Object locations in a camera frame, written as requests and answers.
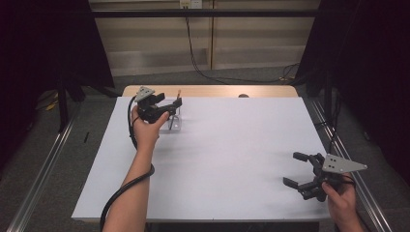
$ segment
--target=wire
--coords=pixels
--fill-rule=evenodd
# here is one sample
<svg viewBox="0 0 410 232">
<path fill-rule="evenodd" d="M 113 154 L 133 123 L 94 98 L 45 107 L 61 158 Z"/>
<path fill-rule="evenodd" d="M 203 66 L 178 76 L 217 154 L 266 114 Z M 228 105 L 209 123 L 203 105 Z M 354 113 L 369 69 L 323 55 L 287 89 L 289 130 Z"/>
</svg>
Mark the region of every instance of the wire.
<svg viewBox="0 0 410 232">
<path fill-rule="evenodd" d="M 131 187 L 135 186 L 136 184 L 140 183 L 141 181 L 147 179 L 148 177 L 152 176 L 155 172 L 155 168 L 154 165 L 151 164 L 151 169 L 150 171 L 148 171 L 147 173 L 145 173 L 142 176 L 139 176 L 135 179 L 133 179 L 132 181 L 126 183 L 125 185 L 123 185 L 122 187 L 120 187 L 120 189 L 118 189 L 112 196 L 111 198 L 109 198 L 108 202 L 105 204 L 105 207 L 102 210 L 102 216 L 100 218 L 100 230 L 103 231 L 103 226 L 105 225 L 105 218 L 106 215 L 108 213 L 109 208 L 111 207 L 112 203 L 114 203 L 114 201 L 121 195 L 123 194 L 125 191 L 127 191 L 128 189 L 130 189 Z"/>
<path fill-rule="evenodd" d="M 127 119 L 128 119 L 128 127 L 129 127 L 129 131 L 130 131 L 130 138 L 131 138 L 131 141 L 132 141 L 132 144 L 133 144 L 133 146 L 135 147 L 135 149 L 136 149 L 136 147 L 137 147 L 137 142 L 136 142 L 136 138 L 135 138 L 135 134 L 134 134 L 134 132 L 133 132 L 133 123 L 135 122 L 135 121 L 133 121 L 133 122 L 131 122 L 131 116 L 132 116 L 132 113 L 131 113 L 131 106 L 132 106 L 132 102 L 135 100 L 135 98 L 136 98 L 136 95 L 135 96 L 133 96 L 132 98 L 131 98 L 131 100 L 130 100 L 130 103 L 129 103 L 129 107 L 128 107 L 128 111 L 127 111 Z"/>
<path fill-rule="evenodd" d="M 286 80 L 286 77 L 287 77 L 287 76 L 289 75 L 289 73 L 293 70 L 293 68 L 298 67 L 300 64 L 301 64 L 301 63 L 296 63 L 296 64 L 293 64 L 293 65 L 288 65 L 288 66 L 286 66 L 285 68 L 283 68 L 282 78 L 283 78 L 284 80 Z"/>
<path fill-rule="evenodd" d="M 274 80 L 250 80 L 250 79 L 240 79 L 240 78 L 231 78 L 231 77 L 211 77 L 209 75 L 204 74 L 197 66 L 195 57 L 193 55 L 193 50 L 192 50 L 192 42 L 190 40 L 190 20 L 186 17 L 185 22 L 187 24 L 187 31 L 188 31 L 188 39 L 190 41 L 190 59 L 192 61 L 193 68 L 196 70 L 196 72 L 203 77 L 214 80 L 216 82 L 219 82 L 221 84 L 229 85 L 228 83 L 222 81 L 222 80 L 237 80 L 237 81 L 246 81 L 246 82 L 253 82 L 253 83 L 274 83 L 281 81 L 281 79 L 274 79 Z"/>
</svg>

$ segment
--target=white board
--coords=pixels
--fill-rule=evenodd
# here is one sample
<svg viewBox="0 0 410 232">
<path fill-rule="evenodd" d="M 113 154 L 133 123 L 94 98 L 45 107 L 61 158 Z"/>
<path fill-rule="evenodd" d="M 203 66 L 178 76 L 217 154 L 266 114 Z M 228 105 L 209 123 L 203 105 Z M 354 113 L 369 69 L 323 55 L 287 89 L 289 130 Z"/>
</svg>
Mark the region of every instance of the white board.
<svg viewBox="0 0 410 232">
<path fill-rule="evenodd" d="M 73 218 L 98 221 L 121 186 L 135 149 L 131 98 L 118 98 Z M 326 202 L 304 200 L 282 177 L 313 180 L 294 152 L 325 150 L 300 98 L 183 98 L 179 132 L 154 151 L 148 221 L 307 221 L 329 218 Z"/>
</svg>

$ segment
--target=power cable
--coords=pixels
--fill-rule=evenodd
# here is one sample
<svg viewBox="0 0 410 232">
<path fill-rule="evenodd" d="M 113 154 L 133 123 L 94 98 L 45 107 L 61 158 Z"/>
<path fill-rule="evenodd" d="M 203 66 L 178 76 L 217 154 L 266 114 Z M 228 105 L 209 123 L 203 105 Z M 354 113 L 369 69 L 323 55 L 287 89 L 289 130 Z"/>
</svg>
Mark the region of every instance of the power cable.
<svg viewBox="0 0 410 232">
<path fill-rule="evenodd" d="M 188 39 L 190 41 L 190 59 L 192 61 L 192 65 L 193 68 L 196 70 L 196 72 L 200 75 L 202 75 L 203 77 L 210 79 L 210 80 L 214 80 L 216 82 L 219 82 L 221 84 L 225 84 L 225 85 L 229 85 L 229 83 L 226 83 L 222 80 L 236 80 L 236 81 L 246 81 L 246 82 L 253 82 L 253 83 L 274 83 L 274 82 L 278 82 L 281 81 L 281 79 L 274 79 L 274 80 L 250 80 L 250 79 L 240 79 L 240 78 L 231 78 L 231 77 L 211 77 L 209 75 L 204 74 L 197 66 L 196 61 L 195 61 L 195 57 L 193 55 L 193 50 L 192 50 L 192 42 L 190 39 L 190 20 L 186 17 L 185 18 L 186 24 L 187 24 L 187 31 L 188 31 Z"/>
</svg>

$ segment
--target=wall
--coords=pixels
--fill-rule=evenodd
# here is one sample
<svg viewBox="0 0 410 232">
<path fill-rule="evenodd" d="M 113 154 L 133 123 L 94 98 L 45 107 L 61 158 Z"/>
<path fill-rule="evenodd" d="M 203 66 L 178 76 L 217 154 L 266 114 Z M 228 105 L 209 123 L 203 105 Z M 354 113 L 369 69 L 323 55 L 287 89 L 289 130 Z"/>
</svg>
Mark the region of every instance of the wall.
<svg viewBox="0 0 410 232">
<path fill-rule="evenodd" d="M 213 1 L 204 9 L 316 9 L 319 0 Z M 179 1 L 90 0 L 98 9 L 178 9 Z M 114 76 L 192 71 L 184 18 L 97 18 Z M 200 70 L 285 66 L 300 62 L 313 18 L 190 18 Z"/>
</svg>

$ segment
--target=gray floor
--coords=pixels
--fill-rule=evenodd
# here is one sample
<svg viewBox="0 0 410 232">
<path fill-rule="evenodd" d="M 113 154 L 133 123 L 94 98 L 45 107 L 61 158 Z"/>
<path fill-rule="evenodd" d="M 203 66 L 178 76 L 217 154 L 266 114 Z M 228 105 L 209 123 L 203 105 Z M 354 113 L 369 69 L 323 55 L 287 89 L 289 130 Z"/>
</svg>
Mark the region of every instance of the gray floor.
<svg viewBox="0 0 410 232">
<path fill-rule="evenodd" d="M 211 76 L 266 81 L 276 80 L 281 77 L 282 68 L 224 70 L 204 73 Z M 286 81 L 270 83 L 252 83 L 239 80 L 224 81 L 229 84 L 286 83 Z M 125 76 L 116 78 L 115 82 L 116 88 L 114 91 L 118 93 L 121 93 L 125 86 L 130 84 L 220 84 L 200 76 L 196 72 Z M 90 88 L 84 88 L 84 90 L 87 98 L 80 105 L 69 100 L 70 112 L 79 107 L 78 118 L 75 120 L 66 145 L 47 179 L 47 185 L 40 195 L 31 218 L 26 224 L 25 231 L 99 230 L 96 224 L 72 220 L 71 213 L 103 138 L 103 132 L 109 121 L 115 100 L 103 96 Z M 297 91 L 301 97 L 304 97 L 312 121 L 314 123 L 318 122 L 310 104 L 311 100 L 306 98 L 305 86 L 298 86 Z M 0 231 L 7 230 L 27 191 L 35 181 L 55 141 L 58 128 L 58 108 L 50 111 L 37 111 L 33 128 L 29 131 L 3 172 L 3 178 L 0 183 Z M 344 104 L 339 115 L 337 132 L 352 160 L 368 165 L 369 169 L 363 171 L 361 175 L 375 200 L 383 209 L 383 213 L 392 230 L 408 231 L 408 228 L 410 228 L 410 188 L 385 162 L 377 144 L 366 140 L 364 129 Z M 319 129 L 318 133 L 327 148 L 329 139 L 325 136 L 322 129 Z M 367 224 L 370 225 L 372 231 L 376 231 L 360 200 L 358 210 L 365 218 Z M 237 225 L 230 225 L 228 226 L 229 228 L 203 226 L 209 228 L 209 230 L 216 231 L 247 231 L 250 229 L 249 225 L 239 227 Z M 260 224 L 251 226 L 250 231 L 261 231 L 262 227 L 258 226 Z M 297 231 L 300 229 L 291 228 L 289 225 L 288 227 L 268 227 L 265 227 L 268 231 Z M 162 227 L 161 231 L 169 231 L 169 228 L 166 230 L 166 228 Z M 332 222 L 330 220 L 320 221 L 319 231 L 333 231 Z"/>
</svg>

